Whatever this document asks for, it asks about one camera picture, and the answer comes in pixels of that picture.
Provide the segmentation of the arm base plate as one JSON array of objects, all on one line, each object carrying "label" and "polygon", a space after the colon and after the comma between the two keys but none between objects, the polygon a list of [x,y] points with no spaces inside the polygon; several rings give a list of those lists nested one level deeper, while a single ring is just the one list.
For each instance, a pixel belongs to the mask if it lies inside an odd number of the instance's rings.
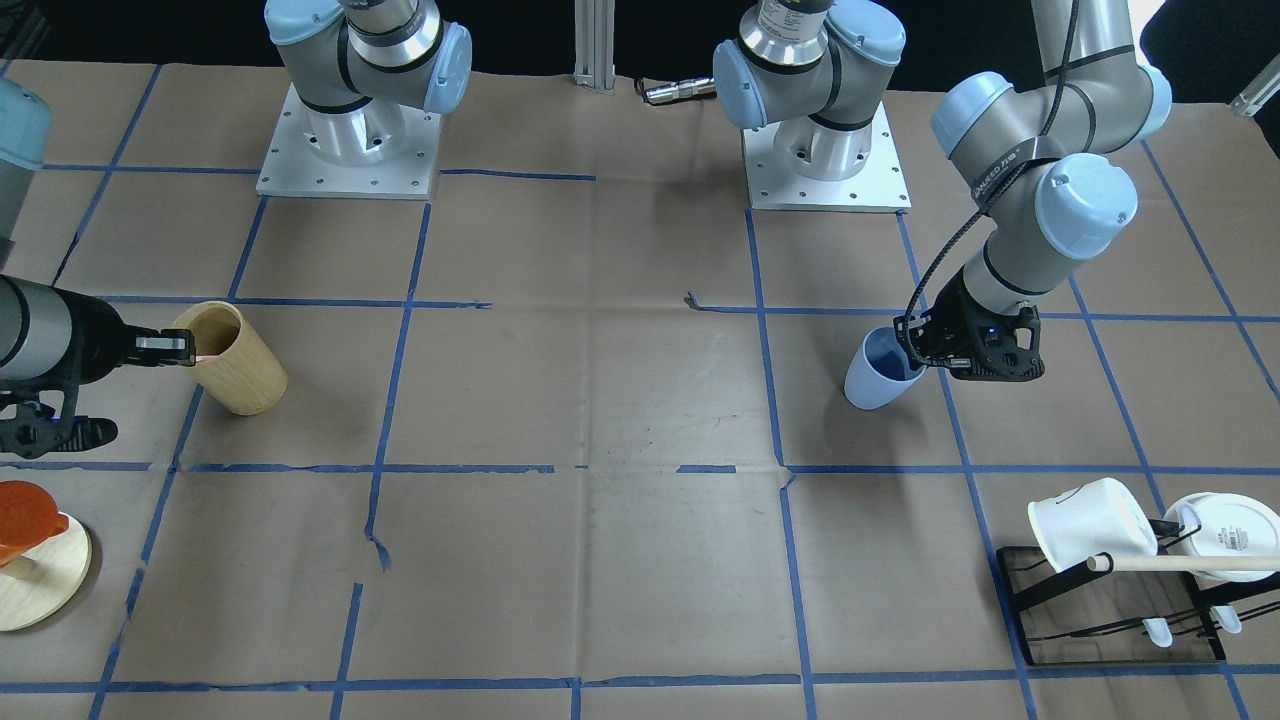
[{"label": "arm base plate", "polygon": [[426,201],[442,127],[439,114],[384,100],[346,114],[315,111],[289,88],[256,191],[283,199]]},{"label": "arm base plate", "polygon": [[913,208],[884,105],[869,126],[836,131],[804,117],[745,129],[751,208],[771,211],[902,213]]}]

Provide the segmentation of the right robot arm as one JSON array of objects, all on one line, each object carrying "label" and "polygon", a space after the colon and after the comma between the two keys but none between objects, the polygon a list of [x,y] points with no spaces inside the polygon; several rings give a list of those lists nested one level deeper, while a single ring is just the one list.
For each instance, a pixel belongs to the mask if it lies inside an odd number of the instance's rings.
[{"label": "right robot arm", "polygon": [[[259,191],[422,199],[442,118],[468,87],[474,38],[434,1],[269,1],[291,77]],[[106,302],[3,277],[3,389],[76,389],[123,365],[209,366],[191,331],[125,324]]]}]

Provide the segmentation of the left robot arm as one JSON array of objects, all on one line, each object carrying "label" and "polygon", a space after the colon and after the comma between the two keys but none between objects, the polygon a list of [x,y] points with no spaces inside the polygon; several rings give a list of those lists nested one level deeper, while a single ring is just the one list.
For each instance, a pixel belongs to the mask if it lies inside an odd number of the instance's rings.
[{"label": "left robot arm", "polygon": [[[931,119],[995,229],[923,314],[911,297],[893,320],[909,373],[1041,377],[1038,301],[1137,214],[1137,187],[1108,155],[1166,122],[1170,83],[1137,60],[1125,1],[1034,1],[1032,13],[1044,85],[1020,92],[982,72]],[[865,135],[905,44],[902,22],[873,1],[759,1],[716,47],[712,78],[735,126],[777,126],[805,152],[803,174],[819,178],[806,142]]]}]

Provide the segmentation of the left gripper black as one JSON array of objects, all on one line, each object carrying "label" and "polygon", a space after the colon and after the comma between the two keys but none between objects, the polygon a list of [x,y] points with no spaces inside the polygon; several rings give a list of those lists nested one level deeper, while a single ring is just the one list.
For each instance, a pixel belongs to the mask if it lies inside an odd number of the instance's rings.
[{"label": "left gripper black", "polygon": [[965,265],[942,290],[925,319],[895,318],[895,338],[910,368],[936,366],[922,351],[1015,350],[1016,291],[987,265]]}]

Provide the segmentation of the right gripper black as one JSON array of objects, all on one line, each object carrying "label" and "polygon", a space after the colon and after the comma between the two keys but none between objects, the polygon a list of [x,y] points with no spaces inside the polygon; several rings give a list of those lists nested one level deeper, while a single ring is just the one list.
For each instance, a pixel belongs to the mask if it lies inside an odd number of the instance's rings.
[{"label": "right gripper black", "polygon": [[81,365],[76,383],[101,380],[124,364],[132,366],[193,366],[197,348],[192,334],[137,334],[110,304],[86,295],[63,295],[79,341]]}]

